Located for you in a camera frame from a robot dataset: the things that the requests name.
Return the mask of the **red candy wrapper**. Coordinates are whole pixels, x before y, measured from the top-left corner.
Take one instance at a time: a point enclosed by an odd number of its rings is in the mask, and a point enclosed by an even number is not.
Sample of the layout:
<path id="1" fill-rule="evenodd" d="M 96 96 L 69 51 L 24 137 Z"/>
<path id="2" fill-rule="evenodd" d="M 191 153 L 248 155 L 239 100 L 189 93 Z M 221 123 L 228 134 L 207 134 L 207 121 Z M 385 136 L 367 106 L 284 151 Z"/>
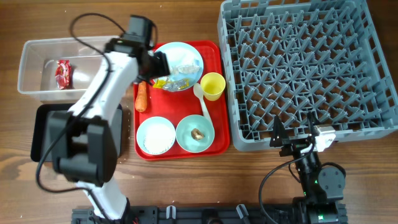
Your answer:
<path id="1" fill-rule="evenodd" d="M 58 60 L 55 80 L 60 90 L 68 89 L 72 82 L 72 66 L 69 60 Z"/>

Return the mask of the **orange carrot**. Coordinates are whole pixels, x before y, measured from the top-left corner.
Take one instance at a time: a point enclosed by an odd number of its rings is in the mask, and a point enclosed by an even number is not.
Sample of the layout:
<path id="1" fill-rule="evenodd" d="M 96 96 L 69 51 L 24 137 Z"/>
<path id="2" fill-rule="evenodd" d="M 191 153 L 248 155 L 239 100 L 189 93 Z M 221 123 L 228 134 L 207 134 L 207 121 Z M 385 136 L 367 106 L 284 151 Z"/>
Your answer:
<path id="1" fill-rule="evenodd" d="M 137 88 L 137 96 L 135 100 L 135 109 L 138 112 L 144 112 L 147 109 L 147 83 L 140 82 Z"/>

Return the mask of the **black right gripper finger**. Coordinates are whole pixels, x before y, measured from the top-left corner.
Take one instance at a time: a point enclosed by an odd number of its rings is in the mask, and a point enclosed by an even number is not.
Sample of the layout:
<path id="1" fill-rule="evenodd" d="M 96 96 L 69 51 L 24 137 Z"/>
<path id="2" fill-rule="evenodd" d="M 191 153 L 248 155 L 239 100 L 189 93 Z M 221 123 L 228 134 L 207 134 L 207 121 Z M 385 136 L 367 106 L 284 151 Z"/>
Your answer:
<path id="1" fill-rule="evenodd" d="M 286 144 L 288 144 L 288 135 L 285 131 L 284 124 L 278 116 L 275 116 L 270 147 L 282 147 Z"/>
<path id="2" fill-rule="evenodd" d="M 314 125 L 317 123 L 317 119 L 314 117 L 312 112 L 307 113 L 307 121 L 308 121 L 308 130 L 310 131 L 309 135 L 315 136 L 316 132 Z"/>

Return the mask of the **clear plastic wrap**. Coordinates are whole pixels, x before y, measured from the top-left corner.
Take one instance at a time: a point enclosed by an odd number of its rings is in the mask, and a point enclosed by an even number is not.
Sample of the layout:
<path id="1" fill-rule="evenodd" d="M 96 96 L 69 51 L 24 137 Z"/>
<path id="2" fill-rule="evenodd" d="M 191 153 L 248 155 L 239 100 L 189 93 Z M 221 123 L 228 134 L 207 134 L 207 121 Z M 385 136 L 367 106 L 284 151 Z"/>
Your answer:
<path id="1" fill-rule="evenodd" d="M 171 75 L 178 74 L 192 74 L 198 72 L 201 67 L 199 65 L 194 64 L 180 64 L 180 65 L 171 65 L 169 67 Z"/>

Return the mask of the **yellow silver foil wrapper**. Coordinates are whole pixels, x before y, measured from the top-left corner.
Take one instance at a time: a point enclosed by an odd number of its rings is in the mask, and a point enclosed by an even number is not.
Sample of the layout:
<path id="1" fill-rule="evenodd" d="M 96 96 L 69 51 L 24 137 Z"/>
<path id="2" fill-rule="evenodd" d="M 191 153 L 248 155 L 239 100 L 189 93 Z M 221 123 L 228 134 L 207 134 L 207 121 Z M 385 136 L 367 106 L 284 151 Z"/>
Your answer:
<path id="1" fill-rule="evenodd" d="M 170 91 L 170 92 L 175 92 L 175 91 L 180 91 L 184 90 L 189 87 L 189 80 L 188 79 L 182 79 L 182 80 L 177 80 L 177 81 L 172 81 L 169 78 L 166 78 L 165 80 L 158 79 L 154 85 L 154 88 Z"/>

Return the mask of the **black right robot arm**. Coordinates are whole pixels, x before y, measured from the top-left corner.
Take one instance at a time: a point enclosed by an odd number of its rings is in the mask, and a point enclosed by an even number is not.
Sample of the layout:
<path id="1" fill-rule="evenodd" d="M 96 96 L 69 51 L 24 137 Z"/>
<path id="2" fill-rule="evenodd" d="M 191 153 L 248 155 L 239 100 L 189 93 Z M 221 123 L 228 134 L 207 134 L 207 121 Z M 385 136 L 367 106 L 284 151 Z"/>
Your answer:
<path id="1" fill-rule="evenodd" d="M 303 190 L 303 197 L 296 197 L 289 211 L 289 223 L 347 223 L 343 190 L 346 171 L 334 162 L 320 162 L 318 154 L 330 147 L 336 138 L 335 129 L 321 124 L 316 117 L 307 115 L 309 134 L 306 137 L 290 137 L 279 117 L 274 118 L 271 147 L 280 147 L 281 157 L 292 156 L 287 166 L 295 164 Z"/>

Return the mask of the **light blue rice bowl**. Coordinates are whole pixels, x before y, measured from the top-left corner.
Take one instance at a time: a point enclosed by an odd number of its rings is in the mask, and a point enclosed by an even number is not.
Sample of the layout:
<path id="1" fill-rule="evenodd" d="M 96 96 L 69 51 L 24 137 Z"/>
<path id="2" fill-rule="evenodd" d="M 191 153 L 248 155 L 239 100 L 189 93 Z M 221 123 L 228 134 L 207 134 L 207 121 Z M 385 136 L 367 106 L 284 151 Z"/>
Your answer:
<path id="1" fill-rule="evenodd" d="M 146 154 L 157 156 L 172 148 L 176 140 L 174 125 L 166 118 L 154 116 L 141 123 L 136 142 Z"/>

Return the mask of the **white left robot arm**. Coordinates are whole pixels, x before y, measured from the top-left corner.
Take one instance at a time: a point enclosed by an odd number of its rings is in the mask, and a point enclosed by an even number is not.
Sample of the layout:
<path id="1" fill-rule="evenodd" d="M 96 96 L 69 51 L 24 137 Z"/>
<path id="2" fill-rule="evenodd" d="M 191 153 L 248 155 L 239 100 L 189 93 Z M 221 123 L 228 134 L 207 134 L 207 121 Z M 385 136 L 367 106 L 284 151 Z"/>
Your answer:
<path id="1" fill-rule="evenodd" d="M 102 62 L 82 97 L 66 112 L 48 120 L 53 169 L 86 193 L 100 223 L 133 223 L 128 198 L 113 177 L 118 154 L 111 123 L 132 83 L 169 75 L 165 54 L 153 53 L 150 37 L 124 34 L 100 52 Z"/>

